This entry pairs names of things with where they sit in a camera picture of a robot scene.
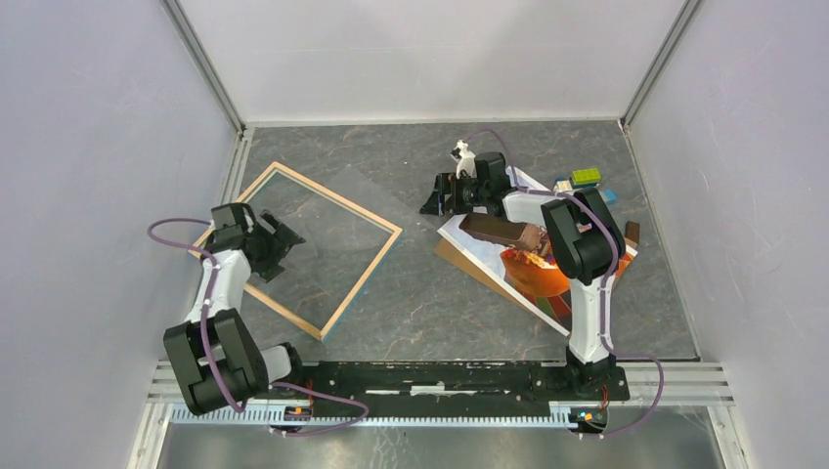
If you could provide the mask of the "hot air balloon photo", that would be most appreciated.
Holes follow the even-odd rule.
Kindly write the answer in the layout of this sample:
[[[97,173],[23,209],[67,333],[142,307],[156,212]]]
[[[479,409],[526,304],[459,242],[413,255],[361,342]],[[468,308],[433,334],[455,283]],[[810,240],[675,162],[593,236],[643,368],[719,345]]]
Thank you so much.
[[[545,228],[513,223],[485,207],[449,214],[435,252],[508,300],[571,335],[570,280],[558,269]]]

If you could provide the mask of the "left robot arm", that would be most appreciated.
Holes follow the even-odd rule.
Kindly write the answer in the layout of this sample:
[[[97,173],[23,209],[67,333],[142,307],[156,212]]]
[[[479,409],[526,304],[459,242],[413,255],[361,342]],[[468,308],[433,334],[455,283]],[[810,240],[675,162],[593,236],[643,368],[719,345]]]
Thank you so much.
[[[208,234],[195,251],[202,266],[196,300],[184,322],[168,328],[163,345],[184,402],[194,415],[229,407],[243,412],[248,400],[276,381],[301,385],[306,372],[296,349],[282,343],[265,358],[240,316],[252,277],[269,282],[283,272],[282,259],[304,238],[268,211],[256,215],[243,202],[211,210]]]

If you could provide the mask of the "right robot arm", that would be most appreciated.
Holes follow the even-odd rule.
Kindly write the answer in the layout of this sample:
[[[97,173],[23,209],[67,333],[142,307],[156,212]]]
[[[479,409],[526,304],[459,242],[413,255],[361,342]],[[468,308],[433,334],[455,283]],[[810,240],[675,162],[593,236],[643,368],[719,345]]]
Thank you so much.
[[[520,184],[503,153],[475,154],[464,141],[452,156],[455,170],[436,176],[421,213],[452,215],[468,237],[500,246],[508,278],[530,296],[568,293],[569,386],[582,391],[615,382],[609,304],[626,243],[601,192],[532,189]]]

